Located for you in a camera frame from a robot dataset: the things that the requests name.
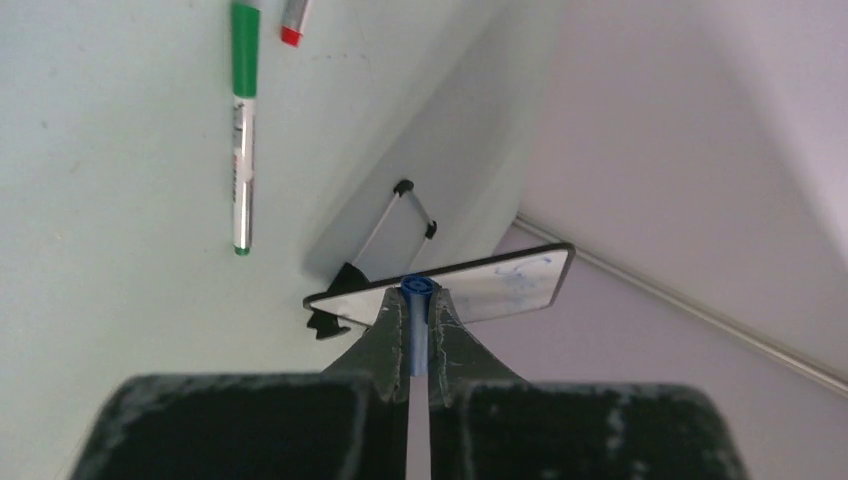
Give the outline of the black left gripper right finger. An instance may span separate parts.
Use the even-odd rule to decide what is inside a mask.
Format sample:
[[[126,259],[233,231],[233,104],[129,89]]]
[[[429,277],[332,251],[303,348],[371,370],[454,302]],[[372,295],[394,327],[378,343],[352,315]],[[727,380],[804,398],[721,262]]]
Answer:
[[[724,417],[667,383],[532,382],[462,324],[451,294],[429,311],[435,479],[744,479]]]

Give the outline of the small black framed whiteboard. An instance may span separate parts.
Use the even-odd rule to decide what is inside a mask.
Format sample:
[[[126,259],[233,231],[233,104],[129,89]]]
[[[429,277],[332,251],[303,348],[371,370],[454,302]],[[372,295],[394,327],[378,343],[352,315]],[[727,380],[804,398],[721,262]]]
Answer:
[[[422,271],[450,291],[453,304],[465,323],[476,323],[541,310],[559,293],[576,249],[570,243],[553,243],[478,260]],[[384,291],[399,287],[394,277],[351,287],[338,293],[306,297],[304,307],[369,327],[376,320]]]

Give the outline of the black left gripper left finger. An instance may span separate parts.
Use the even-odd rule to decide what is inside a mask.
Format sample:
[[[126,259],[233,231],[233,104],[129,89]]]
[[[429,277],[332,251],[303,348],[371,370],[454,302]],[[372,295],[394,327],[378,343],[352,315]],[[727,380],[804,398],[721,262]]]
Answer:
[[[319,373],[139,375],[101,407],[75,479],[401,479],[408,309],[388,289],[374,325]]]

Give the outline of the blue marker cap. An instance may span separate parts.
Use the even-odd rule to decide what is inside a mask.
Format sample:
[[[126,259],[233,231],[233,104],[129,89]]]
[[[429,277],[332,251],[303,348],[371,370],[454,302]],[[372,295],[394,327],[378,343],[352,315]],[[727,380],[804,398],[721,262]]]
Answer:
[[[409,314],[410,374],[425,376],[429,362],[429,305],[436,284],[428,277],[410,275],[402,279],[400,289]]]

